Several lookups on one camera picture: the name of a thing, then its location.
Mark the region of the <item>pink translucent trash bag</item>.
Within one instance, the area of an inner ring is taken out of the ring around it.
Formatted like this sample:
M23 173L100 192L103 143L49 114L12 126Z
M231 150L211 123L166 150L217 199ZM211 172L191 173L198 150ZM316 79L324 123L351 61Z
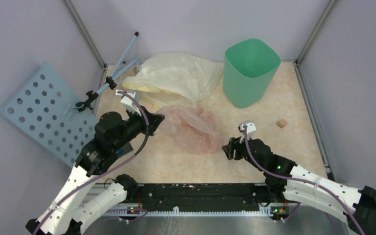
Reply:
M156 111L165 119L159 130L173 139L177 147L196 155L213 154L221 150L222 137L216 128L216 117L203 108L181 105L163 106Z

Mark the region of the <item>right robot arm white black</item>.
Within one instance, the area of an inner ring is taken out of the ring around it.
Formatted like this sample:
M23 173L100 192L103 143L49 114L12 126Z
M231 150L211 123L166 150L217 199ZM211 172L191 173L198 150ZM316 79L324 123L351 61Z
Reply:
M376 235L374 188L353 188L312 173L273 153L260 139L231 138L222 150L228 160L244 159L263 172L272 201L301 203L334 216L359 235Z

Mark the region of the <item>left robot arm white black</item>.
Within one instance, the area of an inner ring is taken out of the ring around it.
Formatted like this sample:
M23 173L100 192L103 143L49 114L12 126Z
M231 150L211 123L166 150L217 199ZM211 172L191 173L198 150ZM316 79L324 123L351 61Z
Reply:
M145 108L140 113L127 114L127 120L117 112L101 116L94 127L94 138L82 148L52 204L41 216L27 222L25 227L32 235L82 235L115 204L135 200L138 183L122 174L97 197L81 204L93 185L113 172L110 167L119 159L118 151L139 134L144 134L141 146L132 155L135 158L165 119L164 115L150 113Z

